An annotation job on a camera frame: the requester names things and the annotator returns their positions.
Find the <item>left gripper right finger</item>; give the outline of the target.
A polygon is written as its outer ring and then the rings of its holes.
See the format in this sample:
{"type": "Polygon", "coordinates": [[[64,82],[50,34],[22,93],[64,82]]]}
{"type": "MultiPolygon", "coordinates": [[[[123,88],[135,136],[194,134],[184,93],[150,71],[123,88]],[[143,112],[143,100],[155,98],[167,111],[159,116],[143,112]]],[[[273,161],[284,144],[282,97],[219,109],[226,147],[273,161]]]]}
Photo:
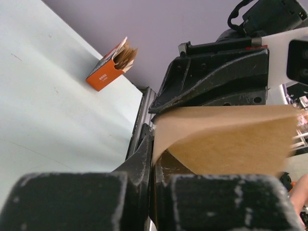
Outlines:
{"type": "Polygon", "coordinates": [[[300,231],[282,183],[268,175],[196,175],[170,153],[155,164],[160,231],[300,231]]]}

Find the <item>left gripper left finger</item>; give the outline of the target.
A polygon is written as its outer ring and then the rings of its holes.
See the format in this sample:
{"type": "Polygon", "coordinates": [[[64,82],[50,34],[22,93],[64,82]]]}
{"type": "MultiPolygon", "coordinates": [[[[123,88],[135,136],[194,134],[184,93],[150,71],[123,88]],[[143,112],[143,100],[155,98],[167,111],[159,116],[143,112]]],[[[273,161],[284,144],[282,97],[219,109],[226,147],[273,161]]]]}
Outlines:
{"type": "Polygon", "coordinates": [[[32,173],[13,186],[3,231],[146,231],[153,138],[110,173],[32,173]]]}

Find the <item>brown paper coffee filter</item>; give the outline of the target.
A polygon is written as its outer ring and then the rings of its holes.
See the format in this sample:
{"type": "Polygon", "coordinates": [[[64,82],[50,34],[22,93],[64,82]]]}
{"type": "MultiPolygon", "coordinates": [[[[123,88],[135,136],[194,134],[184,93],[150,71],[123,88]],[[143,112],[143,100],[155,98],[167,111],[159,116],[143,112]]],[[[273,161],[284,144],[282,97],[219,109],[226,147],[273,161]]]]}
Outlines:
{"type": "Polygon", "coordinates": [[[291,105],[181,107],[155,120],[153,163],[169,151],[195,174],[276,176],[297,116],[291,105]]]}

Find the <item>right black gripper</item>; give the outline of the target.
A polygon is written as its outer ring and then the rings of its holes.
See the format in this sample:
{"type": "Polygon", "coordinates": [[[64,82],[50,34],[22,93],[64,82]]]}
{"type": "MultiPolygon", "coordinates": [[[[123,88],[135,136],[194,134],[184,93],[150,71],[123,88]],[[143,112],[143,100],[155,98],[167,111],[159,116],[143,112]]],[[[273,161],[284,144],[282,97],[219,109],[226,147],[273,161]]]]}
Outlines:
{"type": "Polygon", "coordinates": [[[168,66],[149,113],[185,106],[264,105],[268,77],[267,46],[251,41],[188,42],[168,66]]]}

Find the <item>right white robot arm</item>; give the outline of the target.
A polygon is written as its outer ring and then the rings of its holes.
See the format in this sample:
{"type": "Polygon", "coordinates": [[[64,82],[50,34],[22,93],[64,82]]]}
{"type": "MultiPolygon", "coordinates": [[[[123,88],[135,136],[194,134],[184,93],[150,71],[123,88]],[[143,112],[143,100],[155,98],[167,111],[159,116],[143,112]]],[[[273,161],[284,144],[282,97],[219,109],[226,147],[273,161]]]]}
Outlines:
{"type": "Polygon", "coordinates": [[[149,113],[186,106],[264,105],[268,90],[308,83],[308,12],[296,0],[259,0],[212,43],[178,46],[149,113]]]}

